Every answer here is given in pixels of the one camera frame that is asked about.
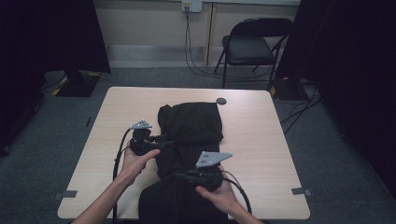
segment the wooden table top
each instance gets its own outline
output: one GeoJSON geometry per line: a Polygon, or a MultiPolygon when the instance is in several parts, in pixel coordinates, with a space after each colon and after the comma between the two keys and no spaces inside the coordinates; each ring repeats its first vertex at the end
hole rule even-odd
{"type": "MultiPolygon", "coordinates": [[[[269,92],[135,87],[108,90],[67,188],[76,190],[77,196],[63,198],[58,216],[76,218],[110,184],[121,138],[132,124],[144,119],[153,126],[151,134],[158,135],[161,132],[157,115],[161,106],[213,103],[220,97],[227,101],[226,105],[218,105],[224,135],[220,151],[233,153],[221,164],[242,185],[253,215],[259,219],[309,218],[305,196],[291,192],[300,188],[301,183],[269,92]]],[[[125,145],[131,137],[129,134],[125,145]]],[[[140,192],[159,180],[156,172],[155,160],[149,161],[121,196],[119,218],[138,218],[140,192]]],[[[239,202],[245,204],[239,191],[234,192],[239,202]]]]}

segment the gray carpet floor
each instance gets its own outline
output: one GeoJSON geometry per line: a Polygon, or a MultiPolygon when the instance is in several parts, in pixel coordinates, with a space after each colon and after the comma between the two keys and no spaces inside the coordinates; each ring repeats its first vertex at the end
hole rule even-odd
{"type": "MultiPolygon", "coordinates": [[[[235,76],[247,73],[232,69],[235,76]]],[[[63,72],[46,74],[48,84],[63,72]]],[[[67,223],[57,216],[57,192],[66,190],[99,108],[112,86],[219,89],[221,80],[189,68],[118,68],[103,75],[90,98],[55,97],[43,90],[42,104],[0,158],[0,223],[67,223]]],[[[229,89],[264,90],[263,82],[229,83],[229,89]]],[[[308,94],[313,93],[307,87],[308,94]]],[[[279,120],[303,108],[300,102],[274,101],[279,120]]],[[[293,119],[283,128],[288,129],[293,119]]],[[[307,220],[289,223],[396,223],[396,203],[370,164],[339,131],[323,103],[306,110],[286,134],[307,197],[307,220]]]]}

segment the black cloth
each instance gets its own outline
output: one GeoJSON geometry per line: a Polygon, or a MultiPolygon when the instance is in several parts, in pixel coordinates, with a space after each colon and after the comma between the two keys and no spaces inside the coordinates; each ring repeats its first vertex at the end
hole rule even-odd
{"type": "Polygon", "coordinates": [[[156,157],[160,181],[144,189],[139,199],[142,224],[227,223],[228,216],[195,191],[187,180],[175,173],[195,169],[202,151],[219,152],[221,118],[216,103],[165,105],[158,123],[167,140],[174,140],[156,157]]]}

